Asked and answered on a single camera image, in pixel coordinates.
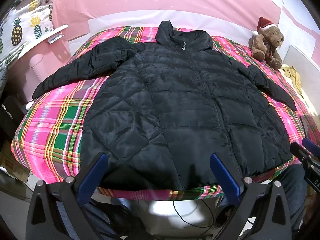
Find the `black puffer jacket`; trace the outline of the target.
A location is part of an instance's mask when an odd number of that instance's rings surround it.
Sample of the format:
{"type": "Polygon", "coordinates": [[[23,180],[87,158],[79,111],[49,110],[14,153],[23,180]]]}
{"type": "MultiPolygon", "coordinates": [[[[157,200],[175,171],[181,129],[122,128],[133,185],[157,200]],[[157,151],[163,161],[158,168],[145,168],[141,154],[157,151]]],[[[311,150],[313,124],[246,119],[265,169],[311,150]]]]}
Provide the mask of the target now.
{"type": "Polygon", "coordinates": [[[80,165],[108,157],[105,189],[190,190],[217,183],[217,154],[240,178],[258,176],[292,157],[287,130],[268,100],[296,109],[291,96],[257,66],[213,49],[202,30],[169,21],[155,42],[110,38],[38,85],[33,98],[105,76],[87,111],[80,165]]]}

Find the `cardboard box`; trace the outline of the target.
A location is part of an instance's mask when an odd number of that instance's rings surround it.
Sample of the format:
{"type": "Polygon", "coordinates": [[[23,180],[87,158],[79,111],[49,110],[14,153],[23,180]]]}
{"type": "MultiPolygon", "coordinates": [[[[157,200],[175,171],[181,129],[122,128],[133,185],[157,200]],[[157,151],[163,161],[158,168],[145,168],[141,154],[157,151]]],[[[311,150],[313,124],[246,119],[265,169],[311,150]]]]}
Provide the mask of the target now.
{"type": "Polygon", "coordinates": [[[16,179],[24,183],[28,182],[30,171],[15,159],[8,141],[1,148],[1,167],[16,179]]]}

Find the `yellow cloth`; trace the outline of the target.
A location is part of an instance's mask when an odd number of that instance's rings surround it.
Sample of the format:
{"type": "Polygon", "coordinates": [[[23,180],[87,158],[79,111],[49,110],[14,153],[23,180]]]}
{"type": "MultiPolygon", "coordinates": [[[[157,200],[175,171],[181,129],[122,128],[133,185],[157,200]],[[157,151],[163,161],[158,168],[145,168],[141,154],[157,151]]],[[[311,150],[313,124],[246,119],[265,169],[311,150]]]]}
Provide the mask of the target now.
{"type": "Polygon", "coordinates": [[[303,91],[302,91],[302,82],[300,79],[300,74],[297,72],[297,70],[294,68],[294,66],[289,66],[287,64],[283,64],[281,69],[283,70],[284,75],[291,80],[292,85],[293,85],[294,89],[296,90],[296,92],[299,95],[302,95],[303,91]]]}

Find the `brown teddy bear santa hat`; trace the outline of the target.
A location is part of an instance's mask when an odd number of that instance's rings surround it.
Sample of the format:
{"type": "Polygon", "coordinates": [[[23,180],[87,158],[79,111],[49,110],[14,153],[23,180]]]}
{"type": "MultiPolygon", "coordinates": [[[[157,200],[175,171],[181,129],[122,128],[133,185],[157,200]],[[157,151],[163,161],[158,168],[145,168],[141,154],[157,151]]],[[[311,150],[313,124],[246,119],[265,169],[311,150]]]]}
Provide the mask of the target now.
{"type": "Polygon", "coordinates": [[[277,48],[284,42],[284,35],[271,20],[259,17],[257,29],[253,31],[249,39],[249,48],[254,59],[265,61],[272,69],[279,70],[282,67],[282,59],[277,48]]]}

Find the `pink waste bin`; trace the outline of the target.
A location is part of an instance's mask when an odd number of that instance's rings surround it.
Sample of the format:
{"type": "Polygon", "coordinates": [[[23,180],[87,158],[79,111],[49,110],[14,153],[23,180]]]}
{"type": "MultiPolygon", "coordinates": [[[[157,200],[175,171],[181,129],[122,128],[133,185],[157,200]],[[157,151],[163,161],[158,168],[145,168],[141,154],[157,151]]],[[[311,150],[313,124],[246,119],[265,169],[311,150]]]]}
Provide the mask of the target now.
{"type": "Polygon", "coordinates": [[[35,54],[29,61],[29,67],[36,77],[43,81],[56,71],[56,57],[53,54],[35,54]]]}

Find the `white shelf board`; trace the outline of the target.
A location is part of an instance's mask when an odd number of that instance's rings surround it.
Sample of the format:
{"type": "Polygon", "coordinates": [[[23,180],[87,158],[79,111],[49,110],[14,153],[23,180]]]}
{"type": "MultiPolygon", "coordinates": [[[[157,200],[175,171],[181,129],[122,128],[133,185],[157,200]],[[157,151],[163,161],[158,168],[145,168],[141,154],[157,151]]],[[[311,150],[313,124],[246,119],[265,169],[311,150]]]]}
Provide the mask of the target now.
{"type": "Polygon", "coordinates": [[[52,44],[56,42],[57,40],[64,37],[64,34],[62,33],[65,29],[67,29],[69,26],[67,24],[64,24],[53,31],[47,32],[40,38],[36,39],[34,42],[31,42],[27,44],[18,55],[18,60],[21,59],[26,53],[31,51],[33,48],[35,48],[38,44],[40,44],[43,41],[47,41],[49,44],[52,44]]]}

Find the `pineapple print fabric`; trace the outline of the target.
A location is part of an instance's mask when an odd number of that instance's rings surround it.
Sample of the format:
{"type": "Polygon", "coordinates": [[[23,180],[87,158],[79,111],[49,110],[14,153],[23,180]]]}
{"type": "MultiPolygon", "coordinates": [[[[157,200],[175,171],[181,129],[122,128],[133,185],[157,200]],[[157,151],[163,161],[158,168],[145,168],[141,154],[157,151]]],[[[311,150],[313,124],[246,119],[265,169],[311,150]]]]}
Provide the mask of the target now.
{"type": "Polygon", "coordinates": [[[53,31],[53,0],[15,0],[1,21],[1,67],[28,44],[53,31]]]}

